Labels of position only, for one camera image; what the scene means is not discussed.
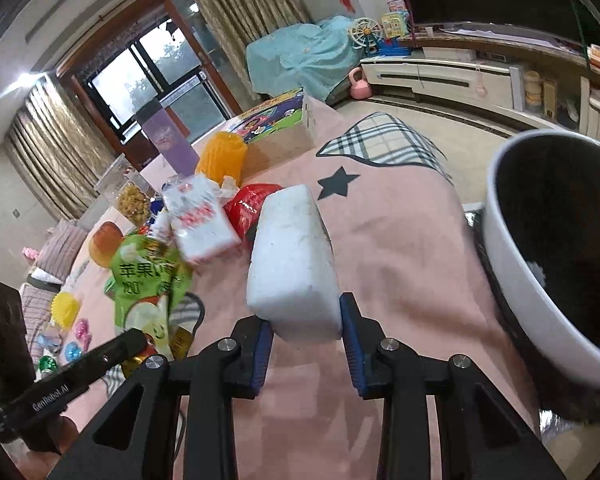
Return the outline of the left human hand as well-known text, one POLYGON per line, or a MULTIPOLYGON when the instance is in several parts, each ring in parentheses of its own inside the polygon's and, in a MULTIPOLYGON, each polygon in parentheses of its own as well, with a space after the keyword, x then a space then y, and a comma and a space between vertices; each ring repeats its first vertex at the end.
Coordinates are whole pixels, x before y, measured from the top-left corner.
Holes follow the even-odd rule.
POLYGON ((31 451, 21 440, 3 445, 3 448, 14 462, 23 477, 29 480, 44 480, 59 462, 62 454, 79 437, 79 430, 74 421, 61 416, 58 422, 50 426, 57 452, 31 451))

